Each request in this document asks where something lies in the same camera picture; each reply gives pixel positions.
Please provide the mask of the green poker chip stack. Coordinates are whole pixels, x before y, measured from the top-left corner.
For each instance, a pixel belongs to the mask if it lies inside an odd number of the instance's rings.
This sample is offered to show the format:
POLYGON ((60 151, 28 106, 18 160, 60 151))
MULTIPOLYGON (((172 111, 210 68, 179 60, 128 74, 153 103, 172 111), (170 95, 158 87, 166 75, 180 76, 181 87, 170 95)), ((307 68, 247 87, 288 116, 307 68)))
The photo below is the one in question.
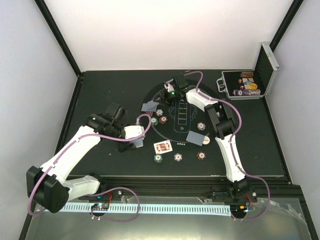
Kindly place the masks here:
POLYGON ((163 157, 161 154, 155 154, 153 159, 156 163, 161 163, 163 161, 163 157))

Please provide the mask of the red poker chip stack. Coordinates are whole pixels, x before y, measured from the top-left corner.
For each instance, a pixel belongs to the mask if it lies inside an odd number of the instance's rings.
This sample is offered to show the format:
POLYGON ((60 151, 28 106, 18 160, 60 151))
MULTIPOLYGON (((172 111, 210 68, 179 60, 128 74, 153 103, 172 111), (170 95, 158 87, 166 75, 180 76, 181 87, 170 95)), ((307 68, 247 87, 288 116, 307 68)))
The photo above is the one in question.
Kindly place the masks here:
POLYGON ((204 160, 204 159, 206 158, 206 153, 203 152, 203 151, 200 151, 200 152, 197 153, 196 156, 197 156, 197 158, 198 158, 199 160, 204 160))

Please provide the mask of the blue card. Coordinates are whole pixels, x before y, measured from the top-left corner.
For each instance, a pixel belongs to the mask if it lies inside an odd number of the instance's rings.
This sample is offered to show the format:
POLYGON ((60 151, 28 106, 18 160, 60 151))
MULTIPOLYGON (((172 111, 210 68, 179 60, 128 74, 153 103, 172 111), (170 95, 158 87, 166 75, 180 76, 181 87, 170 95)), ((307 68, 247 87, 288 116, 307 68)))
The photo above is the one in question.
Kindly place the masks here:
POLYGON ((158 102, 150 100, 147 103, 145 103, 144 110, 147 111, 147 112, 152 112, 152 111, 154 111, 154 109, 157 108, 158 105, 159 105, 158 102))
POLYGON ((195 144, 197 146, 202 146, 203 142, 205 140, 205 135, 199 134, 194 131, 189 131, 186 136, 186 141, 192 144, 195 144))
POLYGON ((157 106, 159 104, 157 102, 149 102, 149 103, 143 103, 141 107, 142 112, 155 112, 157 110, 157 106))

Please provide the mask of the blue poker chip stack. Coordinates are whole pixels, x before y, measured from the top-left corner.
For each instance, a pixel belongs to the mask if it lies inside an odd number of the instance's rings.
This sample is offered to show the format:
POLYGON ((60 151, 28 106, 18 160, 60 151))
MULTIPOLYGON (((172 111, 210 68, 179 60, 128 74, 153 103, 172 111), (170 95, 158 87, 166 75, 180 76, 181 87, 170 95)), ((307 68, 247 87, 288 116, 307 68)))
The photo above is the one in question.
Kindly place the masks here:
POLYGON ((183 159, 183 156, 180 153, 174 155, 174 160, 180 162, 183 159))

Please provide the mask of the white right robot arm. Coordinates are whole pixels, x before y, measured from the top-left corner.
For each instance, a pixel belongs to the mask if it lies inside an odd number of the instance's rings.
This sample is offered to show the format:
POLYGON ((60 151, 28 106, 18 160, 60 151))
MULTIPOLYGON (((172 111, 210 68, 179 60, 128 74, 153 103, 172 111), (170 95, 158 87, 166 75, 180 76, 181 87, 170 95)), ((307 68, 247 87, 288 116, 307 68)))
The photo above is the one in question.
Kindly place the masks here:
POLYGON ((236 145, 236 133, 242 125, 241 117, 235 117, 237 110, 226 100, 204 93, 198 85, 190 85, 183 74, 164 82, 163 89, 155 98, 156 102, 167 106, 180 100, 205 113, 206 122, 215 134, 225 164, 228 198, 233 202, 240 201, 250 188, 250 183, 236 145))

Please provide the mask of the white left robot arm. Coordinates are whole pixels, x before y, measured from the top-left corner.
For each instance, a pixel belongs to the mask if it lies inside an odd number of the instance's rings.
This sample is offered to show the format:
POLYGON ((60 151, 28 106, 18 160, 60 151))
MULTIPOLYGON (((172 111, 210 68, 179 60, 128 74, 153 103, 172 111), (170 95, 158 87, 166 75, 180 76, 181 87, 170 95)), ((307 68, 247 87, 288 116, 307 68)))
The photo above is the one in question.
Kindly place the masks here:
POLYGON ((103 199, 108 192, 106 183, 97 174, 68 180, 80 160, 104 139, 126 143, 141 134, 140 127, 131 131, 119 123, 120 117, 109 114, 90 115, 74 137, 50 160, 40 167, 31 166, 26 172, 27 195, 31 201, 51 213, 59 212, 65 204, 79 197, 92 195, 103 199))

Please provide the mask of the king of hearts card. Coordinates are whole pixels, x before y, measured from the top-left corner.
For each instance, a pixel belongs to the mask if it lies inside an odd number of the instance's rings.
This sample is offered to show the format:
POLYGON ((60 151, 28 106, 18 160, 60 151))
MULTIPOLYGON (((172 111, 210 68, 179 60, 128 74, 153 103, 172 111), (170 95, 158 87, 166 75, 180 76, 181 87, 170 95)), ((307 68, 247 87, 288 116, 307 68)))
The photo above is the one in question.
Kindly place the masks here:
POLYGON ((173 147, 170 140, 154 143, 153 147, 154 147, 155 153, 158 155, 173 151, 173 147))

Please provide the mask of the white dealer button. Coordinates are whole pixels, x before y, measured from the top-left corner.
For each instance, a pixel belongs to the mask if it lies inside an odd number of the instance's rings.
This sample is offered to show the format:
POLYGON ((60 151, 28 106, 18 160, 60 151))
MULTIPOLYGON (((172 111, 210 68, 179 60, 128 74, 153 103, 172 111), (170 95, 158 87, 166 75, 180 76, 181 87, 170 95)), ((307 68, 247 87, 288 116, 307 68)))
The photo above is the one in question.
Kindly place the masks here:
POLYGON ((204 137, 203 144, 208 145, 210 143, 210 138, 208 136, 204 137))

